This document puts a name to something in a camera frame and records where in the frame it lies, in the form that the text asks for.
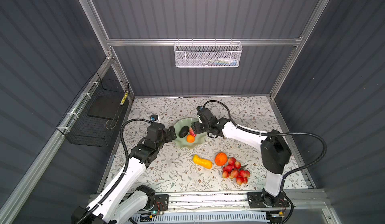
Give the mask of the green scalloped fruit bowl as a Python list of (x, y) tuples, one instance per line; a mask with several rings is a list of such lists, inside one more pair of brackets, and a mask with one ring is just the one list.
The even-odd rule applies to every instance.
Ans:
[(176, 139), (175, 145), (179, 148), (194, 149), (197, 145), (203, 144), (206, 140), (207, 133), (201, 133), (192, 135), (190, 133), (190, 127), (192, 123), (198, 122), (198, 118), (185, 118), (181, 119), (174, 124)]

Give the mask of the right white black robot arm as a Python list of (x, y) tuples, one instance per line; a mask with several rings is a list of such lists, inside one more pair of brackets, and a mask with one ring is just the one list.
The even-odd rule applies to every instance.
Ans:
[(220, 118), (203, 106), (197, 107), (198, 121), (191, 127), (195, 134), (207, 133), (211, 138), (230, 138), (243, 142), (255, 148), (262, 158), (267, 170), (266, 183), (259, 200), (268, 207), (273, 207), (280, 199), (284, 199), (282, 192), (283, 171), (289, 163), (291, 150), (283, 137), (278, 136), (277, 130), (260, 132), (236, 125), (232, 118)]

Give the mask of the red fake strawberry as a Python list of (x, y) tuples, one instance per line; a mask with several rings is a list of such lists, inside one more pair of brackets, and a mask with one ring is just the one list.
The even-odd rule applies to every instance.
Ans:
[(196, 136), (196, 133), (193, 131), (192, 127), (189, 128), (189, 134), (192, 136)]

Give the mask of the yellow fake squash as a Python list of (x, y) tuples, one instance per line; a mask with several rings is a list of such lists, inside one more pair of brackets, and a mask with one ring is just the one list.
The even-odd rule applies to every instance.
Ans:
[(211, 169), (213, 166), (213, 164), (210, 160), (200, 158), (198, 155), (194, 155), (192, 160), (196, 165), (199, 165), (199, 166), (204, 167), (206, 169)]

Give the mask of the dark fake avocado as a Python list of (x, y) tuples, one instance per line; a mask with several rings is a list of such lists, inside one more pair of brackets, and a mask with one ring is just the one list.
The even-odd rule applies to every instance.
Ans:
[(180, 138), (184, 138), (189, 135), (189, 127), (183, 126), (178, 134)]

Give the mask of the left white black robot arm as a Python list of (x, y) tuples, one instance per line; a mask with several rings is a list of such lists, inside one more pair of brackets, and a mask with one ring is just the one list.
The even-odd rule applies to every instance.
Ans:
[(157, 158), (165, 143), (176, 140), (174, 127), (166, 128), (160, 122), (150, 122), (147, 134), (128, 151), (123, 146), (125, 164), (107, 188), (86, 208), (78, 207), (72, 214), (73, 224), (124, 224), (140, 210), (150, 210), (155, 191), (145, 185), (138, 187), (124, 199), (135, 181)]

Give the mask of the red fake grape bunch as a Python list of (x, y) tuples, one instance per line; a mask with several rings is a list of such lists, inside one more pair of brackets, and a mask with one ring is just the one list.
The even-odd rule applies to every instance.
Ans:
[(223, 166), (222, 178), (235, 180), (236, 184), (244, 185), (248, 183), (251, 177), (250, 171), (247, 170), (248, 165), (242, 165), (236, 158), (230, 157), (227, 164)]

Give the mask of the small orange fake tangerine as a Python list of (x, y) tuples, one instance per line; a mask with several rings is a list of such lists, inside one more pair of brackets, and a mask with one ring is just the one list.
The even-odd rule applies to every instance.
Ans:
[(186, 137), (186, 141), (187, 141), (188, 143), (194, 143), (195, 137), (189, 134), (189, 135)]

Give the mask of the large fake orange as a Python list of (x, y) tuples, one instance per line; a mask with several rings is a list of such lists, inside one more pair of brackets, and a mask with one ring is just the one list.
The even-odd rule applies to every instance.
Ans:
[(225, 165), (225, 164), (228, 163), (228, 157), (227, 157), (227, 155), (226, 155), (225, 153), (219, 152), (219, 153), (215, 156), (214, 161), (215, 161), (215, 164), (216, 164), (217, 166), (223, 166), (223, 165)]

